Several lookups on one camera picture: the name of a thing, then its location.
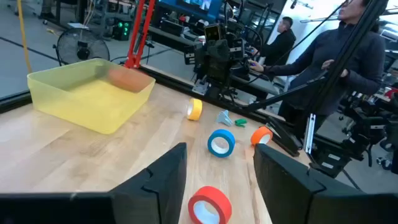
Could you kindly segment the light blue staple remover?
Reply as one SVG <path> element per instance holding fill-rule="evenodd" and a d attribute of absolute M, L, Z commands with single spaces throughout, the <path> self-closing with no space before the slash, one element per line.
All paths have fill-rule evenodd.
<path fill-rule="evenodd" d="M 233 125 L 232 120 L 229 118 L 229 111 L 228 110 L 224 110 L 224 111 L 219 112 L 219 114 L 218 114 L 218 116 L 216 118 L 216 122 L 225 124 L 227 126 L 232 126 Z"/>

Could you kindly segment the red desk lamp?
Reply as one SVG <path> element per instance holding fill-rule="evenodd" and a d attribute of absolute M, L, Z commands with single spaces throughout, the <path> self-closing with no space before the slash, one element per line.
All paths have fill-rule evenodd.
<path fill-rule="evenodd" d="M 127 60 L 124 64 L 127 68 L 138 68 L 140 66 L 141 56 L 146 44 L 147 32 L 149 30 L 150 21 L 154 11 L 156 0 L 149 0 L 146 7 L 146 15 L 143 26 L 141 25 L 142 15 L 146 0 L 139 0 L 136 6 L 136 15 L 134 19 L 134 27 L 132 30 L 130 48 L 127 53 Z"/>

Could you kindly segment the black stapler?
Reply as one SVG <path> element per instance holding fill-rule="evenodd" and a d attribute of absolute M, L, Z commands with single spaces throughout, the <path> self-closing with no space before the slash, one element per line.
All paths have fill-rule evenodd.
<path fill-rule="evenodd" d="M 296 138 L 291 128 L 273 117 L 267 118 L 267 124 L 273 129 L 274 136 L 272 140 L 291 156 L 298 157 L 302 143 Z"/>

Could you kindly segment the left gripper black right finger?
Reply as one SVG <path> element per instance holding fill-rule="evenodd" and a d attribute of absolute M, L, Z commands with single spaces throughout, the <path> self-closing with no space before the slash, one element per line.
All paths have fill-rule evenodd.
<path fill-rule="evenodd" d="M 257 144 L 254 169 L 273 224 L 398 224 L 398 194 L 367 194 Z"/>

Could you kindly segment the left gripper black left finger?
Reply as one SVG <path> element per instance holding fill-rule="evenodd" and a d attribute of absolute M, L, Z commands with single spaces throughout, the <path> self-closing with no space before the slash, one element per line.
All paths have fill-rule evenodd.
<path fill-rule="evenodd" d="M 186 178 L 180 142 L 107 192 L 0 194 L 0 224 L 177 224 Z"/>

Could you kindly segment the computer monitor blue screen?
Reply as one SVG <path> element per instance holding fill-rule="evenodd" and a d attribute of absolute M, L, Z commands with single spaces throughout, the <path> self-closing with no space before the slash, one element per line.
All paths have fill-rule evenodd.
<path fill-rule="evenodd" d="M 157 0 L 159 6 L 210 22 L 218 18 L 222 3 L 223 0 Z"/>

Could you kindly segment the orange tape roll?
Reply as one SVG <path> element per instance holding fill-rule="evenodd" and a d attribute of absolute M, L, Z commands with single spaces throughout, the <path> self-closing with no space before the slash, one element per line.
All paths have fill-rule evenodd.
<path fill-rule="evenodd" d="M 257 129 L 251 136 L 251 144 L 267 144 L 272 140 L 273 132 L 267 127 L 263 126 Z"/>

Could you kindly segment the yellow tape roll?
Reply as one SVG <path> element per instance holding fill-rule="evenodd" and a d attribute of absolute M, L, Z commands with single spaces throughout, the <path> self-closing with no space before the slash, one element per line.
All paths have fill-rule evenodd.
<path fill-rule="evenodd" d="M 201 100 L 191 98 L 187 108 L 187 119 L 198 121 L 201 116 L 203 103 Z"/>

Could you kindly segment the black floor fan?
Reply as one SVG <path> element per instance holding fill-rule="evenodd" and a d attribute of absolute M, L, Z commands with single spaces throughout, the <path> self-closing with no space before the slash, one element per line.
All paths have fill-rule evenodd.
<path fill-rule="evenodd" d="M 105 41 L 88 29 L 65 30 L 53 45 L 60 64 L 68 65 L 93 58 L 109 60 L 110 54 Z"/>

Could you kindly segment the blue tape roll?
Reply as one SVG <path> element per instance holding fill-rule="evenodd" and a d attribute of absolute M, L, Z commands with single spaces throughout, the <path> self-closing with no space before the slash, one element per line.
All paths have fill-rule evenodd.
<path fill-rule="evenodd" d="M 216 157 L 228 157 L 235 147 L 233 134 L 226 129 L 218 129 L 208 139 L 208 150 Z"/>

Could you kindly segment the person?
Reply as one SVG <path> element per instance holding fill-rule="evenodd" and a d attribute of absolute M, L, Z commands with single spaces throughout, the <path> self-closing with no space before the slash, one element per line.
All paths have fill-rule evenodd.
<path fill-rule="evenodd" d="M 272 77 L 295 75 L 295 79 L 290 82 L 290 89 L 316 78 L 335 61 L 370 1 L 346 0 L 338 14 L 340 22 L 338 28 L 317 35 L 294 63 L 272 67 L 259 65 L 251 60 L 250 68 L 263 74 L 270 74 Z M 321 107 L 314 113 L 315 130 L 318 130 L 327 117 L 338 109 L 340 101 L 347 93 L 357 91 L 364 95 L 372 95 L 380 88 L 386 47 L 377 30 L 378 25 L 373 24 L 347 62 L 332 91 L 322 99 Z M 295 124 L 298 121 L 306 123 L 307 119 L 303 113 L 317 93 L 318 87 L 313 86 L 285 99 L 280 105 L 279 116 L 285 118 L 288 123 Z"/>
<path fill-rule="evenodd" d="M 264 65 L 285 65 L 289 57 L 289 50 L 293 47 L 296 36 L 291 27 L 293 25 L 291 17 L 283 17 L 277 27 L 279 35 L 271 44 L 264 44 L 260 51 L 251 48 L 251 54 L 259 53 L 260 57 L 264 57 Z"/>

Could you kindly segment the red tape roll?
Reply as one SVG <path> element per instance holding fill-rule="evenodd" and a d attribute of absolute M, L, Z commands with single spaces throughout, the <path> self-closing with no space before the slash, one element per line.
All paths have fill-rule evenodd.
<path fill-rule="evenodd" d="M 204 186 L 189 199 L 188 212 L 194 224 L 227 224 L 232 215 L 232 205 L 222 191 Z"/>

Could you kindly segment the yellow plastic bin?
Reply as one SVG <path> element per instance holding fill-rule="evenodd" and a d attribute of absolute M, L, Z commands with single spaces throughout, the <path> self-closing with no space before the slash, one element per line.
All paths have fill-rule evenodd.
<path fill-rule="evenodd" d="M 155 79 L 102 58 L 30 73 L 34 108 L 112 134 L 149 98 Z"/>

